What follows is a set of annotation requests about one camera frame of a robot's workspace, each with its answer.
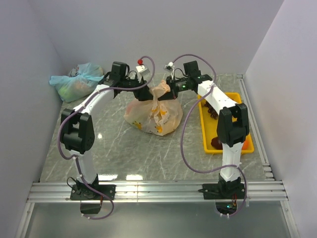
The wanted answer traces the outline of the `orange fake fruit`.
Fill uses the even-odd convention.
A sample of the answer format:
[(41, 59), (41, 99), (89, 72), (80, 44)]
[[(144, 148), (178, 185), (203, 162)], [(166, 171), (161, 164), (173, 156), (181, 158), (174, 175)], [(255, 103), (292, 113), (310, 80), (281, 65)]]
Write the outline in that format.
[(248, 149), (248, 146), (249, 146), (249, 143), (248, 141), (246, 140), (243, 144), (243, 147), (242, 147), (242, 150), (247, 150)]

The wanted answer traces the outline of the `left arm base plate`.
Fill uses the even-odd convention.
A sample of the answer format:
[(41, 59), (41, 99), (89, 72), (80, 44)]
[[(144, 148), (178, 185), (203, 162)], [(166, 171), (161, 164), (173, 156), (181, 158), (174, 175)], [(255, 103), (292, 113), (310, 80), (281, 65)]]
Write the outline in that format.
[[(116, 185), (98, 184), (96, 187), (94, 187), (94, 190), (103, 193), (108, 198), (113, 200), (115, 196)], [(74, 201), (100, 200), (101, 197), (102, 196), (99, 193), (92, 191), (91, 189), (87, 188), (84, 184), (79, 184), (79, 186), (74, 185), (70, 194), (70, 200)]]

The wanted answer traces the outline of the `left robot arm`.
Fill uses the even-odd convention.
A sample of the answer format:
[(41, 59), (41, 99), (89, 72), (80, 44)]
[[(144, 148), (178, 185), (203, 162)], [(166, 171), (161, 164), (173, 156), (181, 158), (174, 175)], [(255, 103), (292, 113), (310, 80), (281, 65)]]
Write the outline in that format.
[(138, 61), (134, 78), (129, 77), (129, 69), (126, 63), (113, 62), (111, 71), (106, 73), (95, 90), (81, 104), (71, 110), (65, 109), (61, 114), (58, 145), (64, 145), (71, 154), (61, 156), (66, 160), (72, 159), (77, 172), (72, 200), (93, 200), (104, 195), (90, 152), (95, 142), (93, 116), (122, 91), (133, 92), (137, 99), (150, 100), (153, 97), (144, 79), (149, 70), (142, 60)]

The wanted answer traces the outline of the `yellow plastic tray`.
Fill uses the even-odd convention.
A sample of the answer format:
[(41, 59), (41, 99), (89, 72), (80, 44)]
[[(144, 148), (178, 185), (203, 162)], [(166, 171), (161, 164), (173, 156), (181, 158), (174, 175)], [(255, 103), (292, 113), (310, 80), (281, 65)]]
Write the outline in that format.
[[(225, 95), (231, 99), (232, 101), (235, 101), (236, 104), (241, 104), (242, 99), (239, 93), (237, 92), (225, 92)], [(218, 136), (217, 134), (217, 126), (218, 126), (218, 119), (213, 119), (210, 117), (210, 114), (208, 113), (208, 109), (204, 106), (205, 102), (207, 101), (207, 97), (203, 100), (201, 100), (199, 106), (200, 111), (200, 121), (201, 121), (201, 127), (202, 127), (202, 135), (203, 135), (203, 146), (204, 151), (206, 154), (222, 154), (223, 150), (215, 150), (211, 146), (211, 140)], [(236, 124), (236, 121), (240, 121), (240, 117), (234, 117), (234, 114), (232, 113), (232, 125)], [(253, 141), (251, 138), (251, 133), (249, 130), (249, 134), (246, 135), (245, 141), (248, 141), (249, 146), (247, 150), (242, 150), (241, 154), (251, 154), (255, 151)]]

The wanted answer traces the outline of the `orange translucent plastic bag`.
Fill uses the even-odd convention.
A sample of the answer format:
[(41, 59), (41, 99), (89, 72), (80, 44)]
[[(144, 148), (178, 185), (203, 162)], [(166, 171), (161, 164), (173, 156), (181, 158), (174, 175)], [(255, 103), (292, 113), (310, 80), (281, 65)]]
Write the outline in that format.
[(181, 104), (177, 99), (159, 101), (158, 98), (170, 92), (165, 80), (150, 88), (152, 100), (132, 100), (126, 107), (124, 119), (130, 125), (159, 136), (174, 132), (183, 117)]

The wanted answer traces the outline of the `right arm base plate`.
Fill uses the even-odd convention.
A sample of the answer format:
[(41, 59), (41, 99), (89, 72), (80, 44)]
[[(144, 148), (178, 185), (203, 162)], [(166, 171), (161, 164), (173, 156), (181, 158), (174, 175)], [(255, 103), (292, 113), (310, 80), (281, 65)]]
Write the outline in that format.
[(204, 183), (199, 190), (205, 200), (243, 199), (245, 197), (245, 187), (243, 184), (227, 187), (215, 183)]

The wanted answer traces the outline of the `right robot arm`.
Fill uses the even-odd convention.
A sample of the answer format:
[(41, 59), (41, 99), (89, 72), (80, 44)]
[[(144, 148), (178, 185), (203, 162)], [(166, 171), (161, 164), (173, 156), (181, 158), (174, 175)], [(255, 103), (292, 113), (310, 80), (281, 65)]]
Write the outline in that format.
[(192, 90), (205, 100), (218, 115), (216, 133), (222, 144), (222, 165), (217, 168), (219, 181), (209, 191), (213, 199), (246, 198), (246, 177), (240, 169), (243, 144), (249, 135), (248, 108), (244, 103), (236, 103), (216, 85), (216, 76), (202, 74), (197, 61), (184, 64), (184, 76), (175, 78), (173, 62), (165, 66), (171, 73), (166, 83), (170, 91), (159, 100), (175, 99), (178, 93)]

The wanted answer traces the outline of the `blue tied plastic bag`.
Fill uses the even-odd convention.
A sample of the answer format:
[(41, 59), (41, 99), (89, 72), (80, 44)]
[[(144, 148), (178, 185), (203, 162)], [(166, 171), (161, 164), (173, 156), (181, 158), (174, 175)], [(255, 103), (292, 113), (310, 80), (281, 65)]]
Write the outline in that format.
[(49, 84), (62, 101), (72, 102), (91, 94), (103, 77), (103, 68), (89, 62), (78, 64), (68, 75), (51, 76)]

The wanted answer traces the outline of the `dark red mangosteen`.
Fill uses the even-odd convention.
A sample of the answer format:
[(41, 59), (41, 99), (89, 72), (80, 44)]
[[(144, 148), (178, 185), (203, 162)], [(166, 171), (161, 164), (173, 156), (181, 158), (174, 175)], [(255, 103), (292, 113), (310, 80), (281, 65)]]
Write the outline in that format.
[(218, 137), (215, 137), (211, 140), (211, 146), (215, 149), (215, 150), (222, 150), (223, 146), (222, 146), (222, 142), (219, 140)]

